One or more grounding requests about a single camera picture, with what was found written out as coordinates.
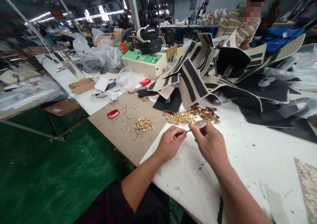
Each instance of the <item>glue bottle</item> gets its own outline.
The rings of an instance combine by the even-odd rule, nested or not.
[[[136,87],[135,89],[141,88],[143,86],[146,86],[148,83],[151,83],[151,80],[149,78],[141,81]]]

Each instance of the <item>work table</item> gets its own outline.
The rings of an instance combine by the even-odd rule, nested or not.
[[[44,54],[36,56],[39,62],[44,57]],[[91,91],[73,94],[68,85],[77,79],[68,70],[57,73],[62,66],[61,63],[55,64],[49,59],[43,60],[43,67],[89,115],[109,103],[108,100],[90,101]],[[117,76],[110,73],[84,75],[107,78]],[[307,94],[317,98],[315,93]],[[215,107],[206,98],[199,105],[203,108]],[[290,223],[308,223],[294,158],[317,167],[317,145],[267,127],[247,123],[236,104],[229,103],[216,108],[221,123],[215,127],[225,138],[230,163],[259,205],[272,219],[265,190],[265,186],[268,186],[281,195]],[[171,125],[167,123],[164,126],[140,163],[155,151],[161,135]],[[200,154],[192,133],[188,133],[176,156],[160,168],[153,183],[200,222],[217,222],[220,205],[218,181]]]

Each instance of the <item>striped shirt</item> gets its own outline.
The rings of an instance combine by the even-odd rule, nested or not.
[[[240,27],[239,9],[235,9],[227,14],[219,27],[219,31],[224,32],[224,35],[231,35],[234,30],[237,30],[236,44],[239,48],[242,43],[248,44],[252,42],[258,26],[258,22],[249,22],[245,26]]]

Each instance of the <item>factory floor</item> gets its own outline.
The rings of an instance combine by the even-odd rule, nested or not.
[[[61,134],[87,116],[80,108],[51,118]],[[9,121],[52,133],[40,107]],[[0,137],[0,223],[73,223],[109,183],[131,171],[88,120],[67,133],[64,143],[2,123]],[[182,208],[171,198],[169,204],[180,222]]]

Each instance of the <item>worker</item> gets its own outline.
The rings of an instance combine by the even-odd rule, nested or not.
[[[218,178],[229,223],[272,224],[231,166],[223,135],[210,123],[202,129],[195,124],[189,128],[199,151]],[[125,179],[109,184],[75,223],[170,223],[168,196],[151,182],[160,167],[176,155],[186,138],[184,132],[171,126],[163,133],[156,151]]]
[[[234,30],[237,30],[236,46],[242,50],[251,49],[249,43],[252,42],[259,26],[258,14],[261,12],[261,7],[264,7],[264,2],[265,0],[247,0],[246,7],[230,11],[221,23],[216,38],[231,35]]]

